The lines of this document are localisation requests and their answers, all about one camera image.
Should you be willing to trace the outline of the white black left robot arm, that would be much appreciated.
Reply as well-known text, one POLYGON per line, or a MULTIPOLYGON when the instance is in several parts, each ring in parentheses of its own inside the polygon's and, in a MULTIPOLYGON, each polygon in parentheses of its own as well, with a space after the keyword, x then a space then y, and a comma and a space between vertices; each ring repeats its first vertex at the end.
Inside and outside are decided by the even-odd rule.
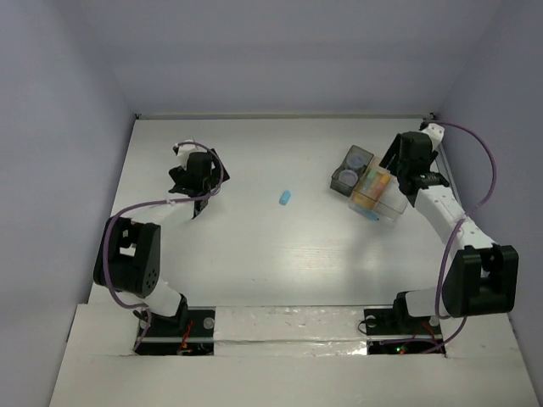
POLYGON ((93 281, 145 327, 177 335, 187 327, 188 302, 161 277, 163 227, 198 217, 230 176, 215 149, 199 142, 179 142, 173 152, 179 165, 168 171, 173 186, 166 197, 132 204, 106 221, 93 281))

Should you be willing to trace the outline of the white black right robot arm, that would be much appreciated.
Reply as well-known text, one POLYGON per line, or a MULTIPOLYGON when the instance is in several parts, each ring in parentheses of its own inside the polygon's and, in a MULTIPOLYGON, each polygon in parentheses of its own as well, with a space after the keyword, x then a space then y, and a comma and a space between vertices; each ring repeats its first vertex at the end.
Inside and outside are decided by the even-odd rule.
POLYGON ((433 308, 421 308, 423 291, 406 292, 406 303, 390 312, 392 326, 399 332, 412 331, 426 315, 449 319, 505 314, 515 304, 517 250, 485 234, 472 218, 475 210, 464 209, 445 176, 431 169, 444 134, 436 124, 399 133, 380 162, 445 245, 433 308))

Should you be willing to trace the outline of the clear jar of paper clips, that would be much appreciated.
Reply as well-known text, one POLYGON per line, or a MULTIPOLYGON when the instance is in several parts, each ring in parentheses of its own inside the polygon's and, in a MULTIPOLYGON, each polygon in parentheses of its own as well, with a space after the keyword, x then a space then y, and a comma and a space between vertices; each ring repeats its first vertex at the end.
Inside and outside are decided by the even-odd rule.
POLYGON ((358 182, 358 175, 355 171, 345 169, 339 172, 338 181, 347 187, 354 187, 358 182))

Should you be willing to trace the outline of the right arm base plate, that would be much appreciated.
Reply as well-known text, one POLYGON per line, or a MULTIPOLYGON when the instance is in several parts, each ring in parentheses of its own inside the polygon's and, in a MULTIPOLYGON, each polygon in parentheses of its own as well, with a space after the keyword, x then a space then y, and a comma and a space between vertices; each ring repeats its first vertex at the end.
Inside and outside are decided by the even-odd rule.
POLYGON ((356 329, 366 338, 369 355, 445 354, 440 325, 433 326, 429 317, 401 321, 392 308, 370 308, 356 329))

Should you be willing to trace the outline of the green highlighter pen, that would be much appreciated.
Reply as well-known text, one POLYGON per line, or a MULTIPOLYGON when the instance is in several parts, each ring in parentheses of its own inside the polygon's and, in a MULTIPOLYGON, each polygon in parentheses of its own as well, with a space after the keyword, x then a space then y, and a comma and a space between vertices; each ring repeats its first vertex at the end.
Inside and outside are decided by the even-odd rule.
POLYGON ((369 170, 361 186, 361 192, 366 193, 373 183, 374 178, 378 176, 378 172, 375 169, 369 170))

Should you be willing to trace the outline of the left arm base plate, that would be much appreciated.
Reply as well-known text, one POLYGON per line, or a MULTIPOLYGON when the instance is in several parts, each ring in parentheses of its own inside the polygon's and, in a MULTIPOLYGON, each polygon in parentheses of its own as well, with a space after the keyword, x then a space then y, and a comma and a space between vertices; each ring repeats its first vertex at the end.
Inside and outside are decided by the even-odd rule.
POLYGON ((214 308, 188 308, 179 326, 153 315, 152 324, 135 353, 145 356, 211 356, 214 354, 214 308))

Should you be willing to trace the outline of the blue highlighter pen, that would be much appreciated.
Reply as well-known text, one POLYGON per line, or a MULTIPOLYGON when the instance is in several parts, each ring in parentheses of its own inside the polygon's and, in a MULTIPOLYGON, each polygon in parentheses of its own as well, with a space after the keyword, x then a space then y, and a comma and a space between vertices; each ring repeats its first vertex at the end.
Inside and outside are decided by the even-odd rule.
POLYGON ((362 215, 369 220, 379 221, 379 215, 370 209, 361 207, 356 203, 350 203, 349 208, 355 211, 358 215, 362 215))

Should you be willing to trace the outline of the blue highlighter cap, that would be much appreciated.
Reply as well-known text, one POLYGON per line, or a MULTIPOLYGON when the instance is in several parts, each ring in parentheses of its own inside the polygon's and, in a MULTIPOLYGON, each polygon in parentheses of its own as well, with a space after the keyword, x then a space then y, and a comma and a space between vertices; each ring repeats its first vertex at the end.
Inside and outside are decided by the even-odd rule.
POLYGON ((286 205, 288 203, 289 199, 291 199, 291 196, 292 196, 291 192, 289 190, 286 190, 281 194, 278 202, 282 206, 284 206, 284 205, 286 205))

